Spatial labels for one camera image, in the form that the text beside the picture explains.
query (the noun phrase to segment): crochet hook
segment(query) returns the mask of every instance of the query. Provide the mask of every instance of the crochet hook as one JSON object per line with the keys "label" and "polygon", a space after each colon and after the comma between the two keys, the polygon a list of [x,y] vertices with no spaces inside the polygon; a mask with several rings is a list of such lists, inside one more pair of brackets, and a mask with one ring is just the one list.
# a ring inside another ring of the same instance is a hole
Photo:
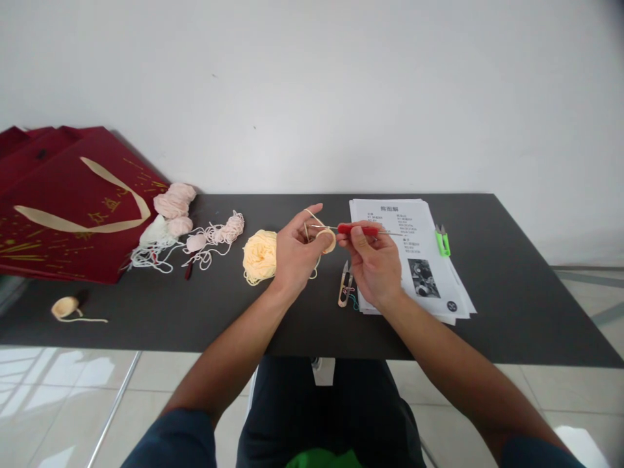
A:
{"label": "crochet hook", "polygon": [[[351,234],[351,229],[353,229],[353,226],[349,226],[348,224],[339,224],[338,227],[335,226],[318,226],[316,224],[311,224],[310,225],[311,228],[330,228],[330,229],[336,229],[338,231],[338,234]],[[377,236],[377,234],[388,234],[388,235],[400,235],[403,236],[403,234],[398,234],[398,233],[391,233],[388,231],[380,231],[379,229],[377,229],[376,227],[363,227],[362,228],[362,232],[364,232],[364,235],[369,235],[372,237]]]}

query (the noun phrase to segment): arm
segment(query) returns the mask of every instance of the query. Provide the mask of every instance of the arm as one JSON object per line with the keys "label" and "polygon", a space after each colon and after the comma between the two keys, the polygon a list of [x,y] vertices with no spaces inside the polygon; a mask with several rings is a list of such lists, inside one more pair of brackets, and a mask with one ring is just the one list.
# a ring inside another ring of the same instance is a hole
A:
{"label": "arm", "polygon": [[[308,208],[312,213],[322,204]],[[319,235],[306,244],[302,211],[278,233],[277,270],[268,289],[203,352],[182,379],[161,416],[177,408],[206,412],[213,424],[239,395],[258,366],[284,314],[306,286],[321,252],[332,241]],[[309,228],[313,233],[319,231]]]}
{"label": "arm", "polygon": [[405,294],[398,249],[390,236],[372,242],[355,227],[350,238],[340,234],[337,240],[351,253],[363,296],[392,325],[431,382],[474,424],[497,462],[514,435],[535,437],[567,451],[501,371]]}

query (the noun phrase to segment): pink yarn ball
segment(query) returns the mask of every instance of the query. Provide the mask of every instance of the pink yarn ball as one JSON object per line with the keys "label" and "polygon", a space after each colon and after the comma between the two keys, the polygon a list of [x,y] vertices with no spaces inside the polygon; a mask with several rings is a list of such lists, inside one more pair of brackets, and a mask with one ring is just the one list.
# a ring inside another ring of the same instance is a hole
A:
{"label": "pink yarn ball", "polygon": [[181,235],[188,234],[193,229],[193,221],[186,216],[180,216],[179,218],[172,219],[167,224],[169,234],[173,237],[180,237]]}
{"label": "pink yarn ball", "polygon": [[206,245],[206,242],[206,236],[204,234],[188,236],[187,249],[189,252],[197,252]]}
{"label": "pink yarn ball", "polygon": [[195,195],[197,195],[197,192],[189,184],[175,182],[172,183],[169,187],[169,190],[167,190],[167,195],[176,196],[184,202],[190,203],[195,200]]}
{"label": "pink yarn ball", "polygon": [[157,195],[154,198],[154,208],[168,219],[189,215],[189,204],[178,197],[169,196],[169,193]]}

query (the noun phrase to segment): tile floor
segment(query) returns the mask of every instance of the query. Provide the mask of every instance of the tile floor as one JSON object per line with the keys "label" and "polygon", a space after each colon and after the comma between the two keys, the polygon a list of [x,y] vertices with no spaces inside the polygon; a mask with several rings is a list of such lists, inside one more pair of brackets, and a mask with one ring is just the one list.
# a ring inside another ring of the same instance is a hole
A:
{"label": "tile floor", "polygon": [[[622,280],[622,272],[573,272]],[[597,317],[624,303],[624,288],[562,280]],[[601,324],[624,356],[624,317]],[[7,467],[88,466],[135,351],[0,348],[0,460]],[[141,353],[93,467],[117,467],[145,432],[197,354]],[[440,468],[494,467],[469,421],[418,364],[390,361],[400,394]],[[624,370],[499,365],[553,428],[583,428],[612,468],[624,466]],[[234,467],[248,386],[216,430],[217,462]],[[603,466],[599,454],[587,466]]]}

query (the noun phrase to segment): thread snips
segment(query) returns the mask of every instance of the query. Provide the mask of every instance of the thread snips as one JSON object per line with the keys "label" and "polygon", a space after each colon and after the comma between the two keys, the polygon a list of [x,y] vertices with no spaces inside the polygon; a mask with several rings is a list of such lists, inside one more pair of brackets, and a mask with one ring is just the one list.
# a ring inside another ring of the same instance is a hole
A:
{"label": "thread snips", "polygon": [[338,305],[340,307],[346,307],[349,302],[349,296],[355,291],[351,284],[353,284],[353,273],[351,273],[349,260],[347,260],[344,262],[343,276],[340,280],[340,292],[338,294]]}

